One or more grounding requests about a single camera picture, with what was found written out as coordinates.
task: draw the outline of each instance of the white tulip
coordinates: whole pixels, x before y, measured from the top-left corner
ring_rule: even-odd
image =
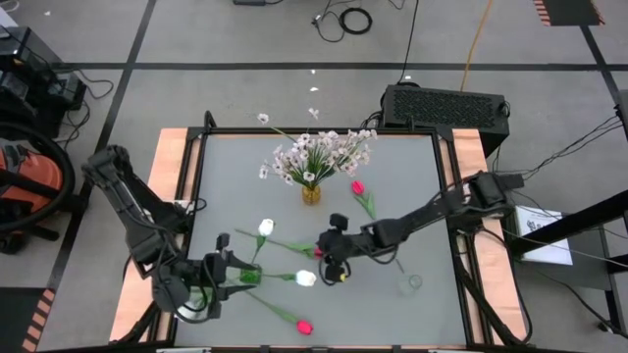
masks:
[[[309,271],[301,270],[296,273],[296,283],[302,286],[312,286],[316,282],[316,275]]]
[[[273,227],[275,226],[275,222],[273,220],[266,219],[259,224],[259,228],[257,231],[262,236],[268,236],[273,232]]]

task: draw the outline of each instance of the red tulip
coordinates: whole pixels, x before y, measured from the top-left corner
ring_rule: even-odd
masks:
[[[296,330],[298,330],[301,334],[310,335],[312,334],[314,327],[312,327],[312,325],[305,320],[299,320],[296,323]]]
[[[365,187],[362,181],[356,180],[351,183],[351,188],[353,189],[353,193],[356,195],[362,195],[364,193]]]

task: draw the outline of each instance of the table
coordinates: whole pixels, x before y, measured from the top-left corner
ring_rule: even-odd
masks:
[[[458,168],[462,177],[473,175],[480,170],[485,171],[487,165],[484,159],[479,132],[474,129],[457,129],[453,132],[453,135]],[[183,150],[186,136],[186,128],[166,128],[161,131],[148,185],[164,200],[172,200],[175,198],[175,190],[183,163]],[[444,154],[445,178],[447,182],[451,182],[453,181],[453,177],[451,166],[448,164],[449,158],[446,145],[442,142],[441,147]],[[197,141],[192,145],[190,154],[191,161],[195,161],[198,158],[198,149],[199,143]],[[194,167],[195,164],[190,163],[185,180],[184,199],[188,199],[191,194]],[[487,229],[501,234],[499,221],[484,220],[484,223]],[[491,239],[489,235],[481,233],[475,238],[475,249],[477,252],[478,267],[482,277],[482,285],[487,300],[512,332],[517,337],[523,338],[526,334],[526,329],[505,249],[494,239]],[[478,309],[468,294],[467,299],[474,340],[476,342],[483,342],[484,339]],[[110,339],[117,339],[126,334],[141,317],[151,300],[150,280],[141,280],[135,268],[129,266],[121,291]],[[166,339],[167,327],[171,316],[164,313],[161,319],[160,326],[156,332],[156,338]],[[495,333],[493,333],[493,338],[496,343],[499,343]],[[451,348],[451,346],[441,345],[438,348]]]

